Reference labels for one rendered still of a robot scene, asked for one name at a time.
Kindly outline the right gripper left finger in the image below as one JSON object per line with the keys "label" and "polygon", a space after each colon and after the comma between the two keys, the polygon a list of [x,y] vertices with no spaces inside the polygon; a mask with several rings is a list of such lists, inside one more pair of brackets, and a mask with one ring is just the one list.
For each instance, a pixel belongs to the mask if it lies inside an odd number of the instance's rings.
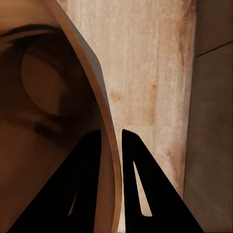
{"label": "right gripper left finger", "polygon": [[7,233],[94,233],[100,156],[97,129],[82,137]]}

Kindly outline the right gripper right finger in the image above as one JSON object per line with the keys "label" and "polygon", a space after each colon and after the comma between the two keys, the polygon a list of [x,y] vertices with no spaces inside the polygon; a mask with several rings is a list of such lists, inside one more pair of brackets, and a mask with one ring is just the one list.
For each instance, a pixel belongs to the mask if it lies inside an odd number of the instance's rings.
{"label": "right gripper right finger", "polygon": [[[139,135],[122,130],[126,233],[204,233]],[[141,213],[135,162],[152,216]]]}

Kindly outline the trash can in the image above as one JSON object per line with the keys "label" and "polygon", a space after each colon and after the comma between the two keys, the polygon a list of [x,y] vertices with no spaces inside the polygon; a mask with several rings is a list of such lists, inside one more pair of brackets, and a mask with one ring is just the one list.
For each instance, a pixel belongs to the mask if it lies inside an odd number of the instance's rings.
{"label": "trash can", "polygon": [[121,165],[97,56],[57,0],[0,0],[0,233],[97,129],[94,233],[117,233]]}

